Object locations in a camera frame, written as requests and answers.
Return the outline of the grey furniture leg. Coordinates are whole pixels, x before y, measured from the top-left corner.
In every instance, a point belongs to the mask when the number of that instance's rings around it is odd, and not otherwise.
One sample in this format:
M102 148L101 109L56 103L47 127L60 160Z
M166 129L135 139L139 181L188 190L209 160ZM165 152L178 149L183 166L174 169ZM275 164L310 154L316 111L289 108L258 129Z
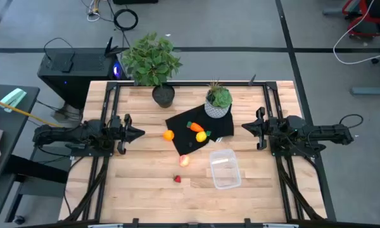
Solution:
M380 87L352 87L353 95L380 95Z

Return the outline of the clear plastic tupperware container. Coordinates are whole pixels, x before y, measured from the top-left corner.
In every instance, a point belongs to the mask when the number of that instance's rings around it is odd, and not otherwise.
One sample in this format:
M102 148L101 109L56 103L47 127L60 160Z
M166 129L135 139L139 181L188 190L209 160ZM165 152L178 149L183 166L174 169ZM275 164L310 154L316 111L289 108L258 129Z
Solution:
M213 183L217 189L232 189L241 185L238 161L232 149L212 151L210 168Z

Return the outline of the leafy green plant black pot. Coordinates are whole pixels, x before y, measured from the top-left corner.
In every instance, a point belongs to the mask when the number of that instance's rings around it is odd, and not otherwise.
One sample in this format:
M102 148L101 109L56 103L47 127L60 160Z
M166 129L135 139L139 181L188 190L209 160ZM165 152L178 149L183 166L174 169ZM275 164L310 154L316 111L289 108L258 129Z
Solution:
M146 34L122 54L125 72L136 86L152 87L151 96L161 108L172 105L175 90L168 84L182 66L181 59L172 54L173 44L157 33Z

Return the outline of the black metal rig frame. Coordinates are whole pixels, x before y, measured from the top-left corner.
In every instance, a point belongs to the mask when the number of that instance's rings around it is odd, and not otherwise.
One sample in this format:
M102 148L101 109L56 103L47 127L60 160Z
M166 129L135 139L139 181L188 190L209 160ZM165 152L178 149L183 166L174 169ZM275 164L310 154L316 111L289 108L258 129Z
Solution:
M242 128L252 122L259 107L268 115L299 115L300 107L291 81L227 81L233 98L234 135L189 155L189 165L179 165L179 154L163 138L166 119L201 105L208 90L206 81L175 81L171 107L161 108L150 87L130 81L94 81L90 84L84 118L132 117L134 127L145 135L129 143L126 154L108 160L105 184L94 193L85 215L102 223L129 224L234 224L283 223L301 216L291 192L280 182L276 159L269 149L258 151L257 139ZM232 149L241 174L241 185L219 190L214 186L210 153ZM174 176L181 183L174 182Z

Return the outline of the orange toy carrot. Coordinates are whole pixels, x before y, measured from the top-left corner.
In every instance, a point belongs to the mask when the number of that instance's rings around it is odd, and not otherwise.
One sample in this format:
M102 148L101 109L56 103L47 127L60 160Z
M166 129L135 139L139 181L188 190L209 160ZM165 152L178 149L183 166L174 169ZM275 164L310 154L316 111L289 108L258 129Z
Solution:
M202 126L200 126L199 124L195 123L195 122L188 122L186 127L190 130L192 130L193 132L204 132L204 128L202 128Z

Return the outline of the mint green desk item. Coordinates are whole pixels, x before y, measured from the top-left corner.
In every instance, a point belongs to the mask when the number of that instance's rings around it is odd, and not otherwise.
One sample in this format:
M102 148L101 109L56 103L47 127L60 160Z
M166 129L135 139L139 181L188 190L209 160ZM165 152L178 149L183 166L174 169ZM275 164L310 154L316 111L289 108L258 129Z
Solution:
M18 104L23 100L23 98L27 95L27 92L20 88L16 88L11 91L9 94L5 95L4 98L0 100L0 102L16 108Z

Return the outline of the black cloth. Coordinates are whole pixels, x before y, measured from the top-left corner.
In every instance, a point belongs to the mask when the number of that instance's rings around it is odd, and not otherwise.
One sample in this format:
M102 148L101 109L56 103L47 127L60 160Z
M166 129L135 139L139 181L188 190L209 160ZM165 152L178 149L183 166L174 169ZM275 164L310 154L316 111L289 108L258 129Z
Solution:
M232 106L222 118L211 118L205 112L204 105L180 113L166 119L168 130L174 133L173 143L180 155L187 155L206 146L209 141L216 141L220 137L234 135L234 123L231 113ZM210 135L203 141L196 141L196 132L187 127L188 123L196 123L204 130L210 131Z

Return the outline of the succulent in white patterned pot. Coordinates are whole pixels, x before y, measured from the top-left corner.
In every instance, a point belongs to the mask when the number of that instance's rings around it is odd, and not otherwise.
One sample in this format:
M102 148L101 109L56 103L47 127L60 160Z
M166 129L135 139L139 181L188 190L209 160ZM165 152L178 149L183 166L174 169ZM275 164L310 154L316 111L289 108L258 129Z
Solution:
M205 112L211 118L224 117L232 104L232 95L228 88L219 84L218 80L210 82L205 97Z

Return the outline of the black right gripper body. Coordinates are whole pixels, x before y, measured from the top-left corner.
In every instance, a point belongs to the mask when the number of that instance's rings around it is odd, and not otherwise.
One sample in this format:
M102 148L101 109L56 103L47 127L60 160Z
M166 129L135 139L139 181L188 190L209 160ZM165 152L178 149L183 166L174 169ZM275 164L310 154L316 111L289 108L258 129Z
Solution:
M279 119L275 117L269 117L268 120L264 120L265 108L260 107L256 111L256 135L259 137L257 144L257 150L263 150L270 144L271 149L276 149L280 145L282 132L279 128Z

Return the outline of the black side desk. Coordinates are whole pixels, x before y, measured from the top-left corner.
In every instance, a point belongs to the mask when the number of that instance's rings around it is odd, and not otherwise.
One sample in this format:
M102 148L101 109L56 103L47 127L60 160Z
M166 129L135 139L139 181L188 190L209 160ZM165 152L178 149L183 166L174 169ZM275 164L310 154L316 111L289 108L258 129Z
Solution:
M20 110L31 112L40 91L38 87L0 84L0 100L16 88L20 88L27 93L16 107ZM3 131L0 140L0 213L16 176L3 170L5 170L7 161L12 155L26 122L27 116L14 111L7 113L0 107L0 130Z

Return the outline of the yellow toy fruit green leaves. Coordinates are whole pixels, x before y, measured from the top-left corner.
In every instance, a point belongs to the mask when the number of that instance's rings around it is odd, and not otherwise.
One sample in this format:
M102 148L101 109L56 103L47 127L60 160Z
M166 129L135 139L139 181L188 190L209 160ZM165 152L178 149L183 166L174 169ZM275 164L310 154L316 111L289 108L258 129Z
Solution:
M202 131L202 132L198 132L196 134L196 141L199 142L199 143L202 143L203 141L205 141L207 139L207 137L209 137L211 134L210 131Z

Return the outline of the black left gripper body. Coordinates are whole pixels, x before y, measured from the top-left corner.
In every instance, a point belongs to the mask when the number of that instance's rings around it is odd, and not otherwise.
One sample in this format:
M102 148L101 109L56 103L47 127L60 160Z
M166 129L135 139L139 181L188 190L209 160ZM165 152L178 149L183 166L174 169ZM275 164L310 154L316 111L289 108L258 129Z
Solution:
M111 117L109 124L109 131L111 134L111 138L113 140L119 140L117 145L117 151L124 155L126 154L126 143L131 143L130 135L129 135L129 127L131 126L132 119L129 114L125 114L124 116L124 124L122 124L120 117L117 115L115 117Z

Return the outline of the red and black chair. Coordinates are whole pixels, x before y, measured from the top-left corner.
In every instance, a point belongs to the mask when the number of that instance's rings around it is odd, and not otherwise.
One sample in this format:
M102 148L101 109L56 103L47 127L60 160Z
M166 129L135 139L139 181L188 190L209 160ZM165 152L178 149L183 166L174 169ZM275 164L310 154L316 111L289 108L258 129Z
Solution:
M342 13L350 21L350 37L380 36L380 0L347 0Z

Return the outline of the black computer tower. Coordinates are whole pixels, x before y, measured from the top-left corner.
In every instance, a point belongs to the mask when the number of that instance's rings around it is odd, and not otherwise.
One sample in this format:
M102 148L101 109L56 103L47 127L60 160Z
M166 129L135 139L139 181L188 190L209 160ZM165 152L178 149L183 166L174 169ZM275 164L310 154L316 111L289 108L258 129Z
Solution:
M122 51L113 47L110 38L104 48L44 48L37 76L66 104L83 109L92 81L126 80L118 59Z

